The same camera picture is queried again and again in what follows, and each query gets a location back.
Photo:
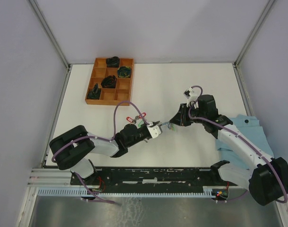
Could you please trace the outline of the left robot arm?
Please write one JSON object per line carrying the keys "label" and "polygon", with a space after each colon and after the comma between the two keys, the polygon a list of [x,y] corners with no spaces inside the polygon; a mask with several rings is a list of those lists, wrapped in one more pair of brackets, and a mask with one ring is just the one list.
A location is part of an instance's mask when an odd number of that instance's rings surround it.
{"label": "left robot arm", "polygon": [[161,134],[162,129],[158,122],[142,124],[139,128],[127,124],[111,139],[91,135],[83,125],[78,125],[49,143],[53,153],[51,160],[57,164],[59,170],[70,170],[86,184],[93,184],[97,180],[97,172],[91,161],[85,158],[86,155],[94,153],[112,158],[121,157],[131,146],[155,139]]}

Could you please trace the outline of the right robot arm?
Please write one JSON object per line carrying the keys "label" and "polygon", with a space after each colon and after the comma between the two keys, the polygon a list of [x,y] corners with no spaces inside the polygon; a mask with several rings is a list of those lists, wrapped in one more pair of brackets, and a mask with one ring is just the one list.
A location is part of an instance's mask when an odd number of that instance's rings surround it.
{"label": "right robot arm", "polygon": [[227,144],[246,163],[247,169],[227,160],[212,165],[215,170],[209,175],[213,184],[220,185],[227,181],[241,186],[262,206],[273,201],[287,203],[287,161],[268,155],[246,138],[228,117],[218,113],[212,95],[189,98],[187,103],[180,105],[169,122],[184,127],[193,123],[202,124],[209,134]]}

